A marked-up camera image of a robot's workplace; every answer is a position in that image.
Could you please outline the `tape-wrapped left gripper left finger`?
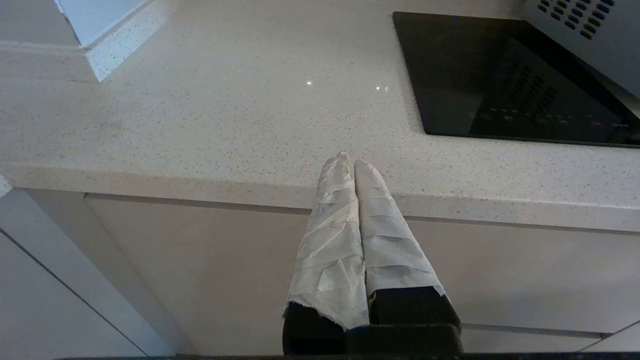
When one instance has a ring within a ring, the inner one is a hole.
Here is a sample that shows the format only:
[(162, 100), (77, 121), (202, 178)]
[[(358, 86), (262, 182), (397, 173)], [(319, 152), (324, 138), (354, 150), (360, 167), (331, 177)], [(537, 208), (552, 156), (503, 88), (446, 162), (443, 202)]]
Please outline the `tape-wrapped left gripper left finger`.
[(350, 330), (370, 324), (354, 164), (323, 165), (286, 298), (284, 354), (344, 354)]

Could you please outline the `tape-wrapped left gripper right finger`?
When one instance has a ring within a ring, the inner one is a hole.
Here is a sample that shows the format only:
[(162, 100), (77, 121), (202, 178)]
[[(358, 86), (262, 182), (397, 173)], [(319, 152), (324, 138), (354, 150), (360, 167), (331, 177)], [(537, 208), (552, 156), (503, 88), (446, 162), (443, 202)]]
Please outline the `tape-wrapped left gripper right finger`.
[(355, 182), (371, 323), (459, 328), (444, 286), (381, 173), (356, 161)]

